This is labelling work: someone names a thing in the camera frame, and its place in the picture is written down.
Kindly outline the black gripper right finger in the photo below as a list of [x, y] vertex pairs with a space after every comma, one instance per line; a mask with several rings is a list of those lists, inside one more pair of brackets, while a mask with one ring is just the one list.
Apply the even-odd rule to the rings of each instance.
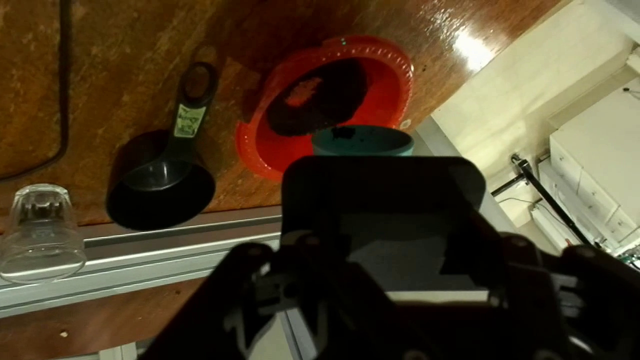
[[489, 290], [461, 327], [465, 360], [640, 360], [639, 274], [611, 254], [571, 245], [555, 256], [493, 227], [459, 244]]

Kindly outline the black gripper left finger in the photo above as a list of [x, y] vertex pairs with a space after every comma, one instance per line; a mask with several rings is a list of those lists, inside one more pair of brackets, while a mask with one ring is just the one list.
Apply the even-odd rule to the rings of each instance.
[[318, 244], [235, 245], [139, 360], [248, 360], [283, 311], [301, 316], [296, 333], [308, 335], [312, 360], [366, 360], [375, 345], [348, 316], [356, 299], [337, 286], [340, 265]]

